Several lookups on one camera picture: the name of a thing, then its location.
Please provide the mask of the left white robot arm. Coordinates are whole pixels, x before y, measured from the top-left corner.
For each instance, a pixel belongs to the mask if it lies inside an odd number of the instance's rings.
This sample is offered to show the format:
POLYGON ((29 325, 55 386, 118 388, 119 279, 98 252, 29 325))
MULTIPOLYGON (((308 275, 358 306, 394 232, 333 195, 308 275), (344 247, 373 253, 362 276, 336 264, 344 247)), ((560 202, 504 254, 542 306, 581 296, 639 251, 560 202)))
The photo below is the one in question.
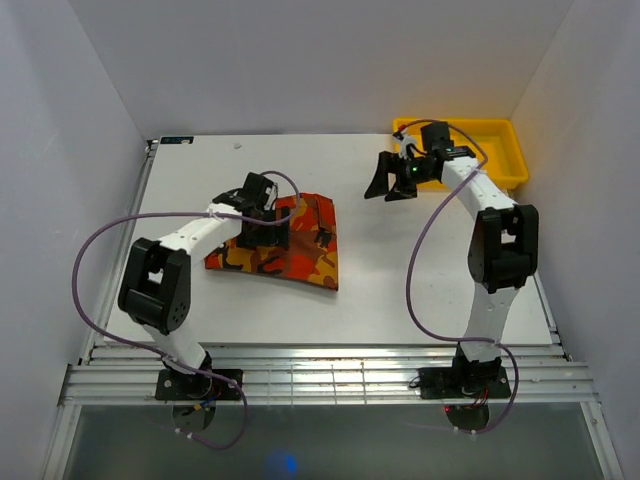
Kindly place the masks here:
POLYGON ((279 189, 270 174, 248 173, 241 187, 214 197, 194 220, 158 239, 141 237, 131 245, 118 307, 153 339, 165 367, 190 399, 205 397, 213 383, 211 357, 186 322, 192 269, 236 237, 250 247, 288 244, 301 194, 296 192, 294 204, 277 212, 279 189))

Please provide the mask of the orange camouflage trousers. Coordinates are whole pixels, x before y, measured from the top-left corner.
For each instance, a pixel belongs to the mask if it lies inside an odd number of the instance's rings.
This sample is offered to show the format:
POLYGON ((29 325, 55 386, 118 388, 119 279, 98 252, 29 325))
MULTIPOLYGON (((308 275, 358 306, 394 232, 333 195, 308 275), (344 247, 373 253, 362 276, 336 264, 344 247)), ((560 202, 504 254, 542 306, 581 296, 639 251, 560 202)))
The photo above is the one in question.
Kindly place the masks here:
POLYGON ((236 238, 213 250, 204 261, 211 271, 233 271, 298 281, 331 291, 339 289, 337 220, 333 200, 303 193, 289 223, 289 244, 244 248, 236 238))

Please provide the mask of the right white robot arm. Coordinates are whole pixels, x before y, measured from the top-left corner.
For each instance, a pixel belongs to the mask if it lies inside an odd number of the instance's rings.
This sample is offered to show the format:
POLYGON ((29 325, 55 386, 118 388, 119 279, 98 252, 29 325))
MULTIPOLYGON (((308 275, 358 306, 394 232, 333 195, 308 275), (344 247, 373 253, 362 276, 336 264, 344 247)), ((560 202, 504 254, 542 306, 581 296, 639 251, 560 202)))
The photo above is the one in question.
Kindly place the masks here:
POLYGON ((419 139, 406 125, 394 131, 399 150, 380 153, 365 198, 414 199, 420 184, 437 181, 450 191, 443 202, 458 199, 474 221, 467 254, 474 296, 466 330, 451 340, 451 365, 419 369, 416 387, 424 399, 508 398, 515 388, 502 366, 508 351, 502 337, 516 296, 537 270, 539 213, 490 179, 488 155, 471 136, 463 145, 454 142, 459 127, 431 119, 416 124, 419 139))

